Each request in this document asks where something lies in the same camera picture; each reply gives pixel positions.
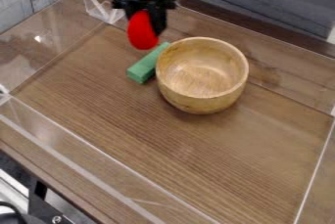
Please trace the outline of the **red toy strawberry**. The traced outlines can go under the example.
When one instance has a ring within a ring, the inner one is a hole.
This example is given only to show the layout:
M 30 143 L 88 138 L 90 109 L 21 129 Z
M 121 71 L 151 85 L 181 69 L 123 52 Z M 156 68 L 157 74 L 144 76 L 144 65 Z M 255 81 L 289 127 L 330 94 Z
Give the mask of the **red toy strawberry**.
M 159 44 L 151 17 L 147 10 L 137 11 L 129 20 L 128 36 L 132 45 L 140 50 L 149 50 Z

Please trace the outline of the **green rectangular block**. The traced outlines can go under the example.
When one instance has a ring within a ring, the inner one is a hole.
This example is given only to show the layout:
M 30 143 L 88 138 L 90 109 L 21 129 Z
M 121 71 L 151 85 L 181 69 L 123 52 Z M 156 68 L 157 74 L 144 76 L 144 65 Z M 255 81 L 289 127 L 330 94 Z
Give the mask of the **green rectangular block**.
M 129 68 L 128 77 L 140 84 L 144 84 L 156 73 L 156 63 L 160 54 L 169 47 L 171 43 L 164 42 L 143 57 Z

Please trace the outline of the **wooden bowl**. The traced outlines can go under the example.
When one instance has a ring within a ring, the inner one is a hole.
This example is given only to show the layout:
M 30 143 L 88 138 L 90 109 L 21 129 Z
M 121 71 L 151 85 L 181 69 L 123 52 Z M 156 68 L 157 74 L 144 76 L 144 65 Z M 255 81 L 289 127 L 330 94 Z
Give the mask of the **wooden bowl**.
M 156 77 L 165 100 L 181 111 L 210 114 L 240 99 L 251 67 L 231 43 L 211 37 L 173 42 L 156 63 Z

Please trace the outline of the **clear acrylic tray wall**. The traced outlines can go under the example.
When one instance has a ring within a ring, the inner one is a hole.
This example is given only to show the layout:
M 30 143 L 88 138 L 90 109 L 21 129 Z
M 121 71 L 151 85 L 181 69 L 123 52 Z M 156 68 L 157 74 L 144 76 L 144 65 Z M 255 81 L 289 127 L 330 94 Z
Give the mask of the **clear acrylic tray wall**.
M 60 0 L 0 35 L 0 151 L 102 224 L 335 224 L 335 59 L 194 10 L 173 43 L 235 45 L 251 72 L 224 111 L 194 114 L 125 26 Z

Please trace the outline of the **black table leg bracket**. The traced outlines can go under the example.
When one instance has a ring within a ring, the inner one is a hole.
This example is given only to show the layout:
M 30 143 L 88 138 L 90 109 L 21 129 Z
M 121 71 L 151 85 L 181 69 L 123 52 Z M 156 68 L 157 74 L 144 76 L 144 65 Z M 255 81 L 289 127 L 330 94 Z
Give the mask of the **black table leg bracket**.
M 45 224 L 76 224 L 66 215 L 46 201 L 47 187 L 34 180 L 29 188 L 29 214 Z

